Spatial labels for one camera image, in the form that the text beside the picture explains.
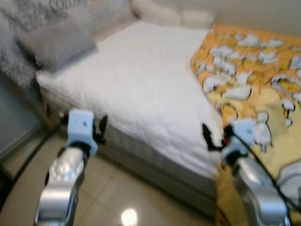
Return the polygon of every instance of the white mattress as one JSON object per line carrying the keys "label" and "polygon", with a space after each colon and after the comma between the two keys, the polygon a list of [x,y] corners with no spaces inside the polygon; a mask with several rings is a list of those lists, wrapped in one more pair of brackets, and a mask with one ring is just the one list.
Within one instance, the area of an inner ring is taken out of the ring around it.
{"label": "white mattress", "polygon": [[38,83],[73,105],[143,140],[202,176],[213,178],[219,158],[208,153],[201,123],[217,142],[221,121],[190,69],[207,30],[140,21],[97,44],[98,52],[64,70],[39,72]]}

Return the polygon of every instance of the bed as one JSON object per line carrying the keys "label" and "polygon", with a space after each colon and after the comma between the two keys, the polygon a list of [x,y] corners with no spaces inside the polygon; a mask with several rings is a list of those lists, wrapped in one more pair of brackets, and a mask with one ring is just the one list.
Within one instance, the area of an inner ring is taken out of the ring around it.
{"label": "bed", "polygon": [[219,156],[206,150],[201,123],[216,142],[222,123],[189,61],[207,33],[139,21],[37,81],[53,115],[79,107],[109,116],[101,154],[213,217]]}

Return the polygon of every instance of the yellow blanket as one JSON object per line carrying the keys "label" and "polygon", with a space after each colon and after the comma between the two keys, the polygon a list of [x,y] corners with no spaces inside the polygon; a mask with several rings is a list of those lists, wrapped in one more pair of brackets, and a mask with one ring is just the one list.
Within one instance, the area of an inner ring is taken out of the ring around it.
{"label": "yellow blanket", "polygon": [[[224,125],[237,118],[256,121],[253,150],[295,197],[301,181],[301,39],[216,25],[191,67]],[[220,171],[216,224],[246,226],[230,170]]]}

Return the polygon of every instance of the gray pillow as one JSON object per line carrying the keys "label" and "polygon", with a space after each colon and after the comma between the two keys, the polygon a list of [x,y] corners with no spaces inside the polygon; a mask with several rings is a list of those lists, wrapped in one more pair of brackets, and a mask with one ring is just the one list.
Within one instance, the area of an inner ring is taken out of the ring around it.
{"label": "gray pillow", "polygon": [[95,49],[90,35],[72,17],[48,27],[23,33],[18,39],[25,51],[51,72]]}

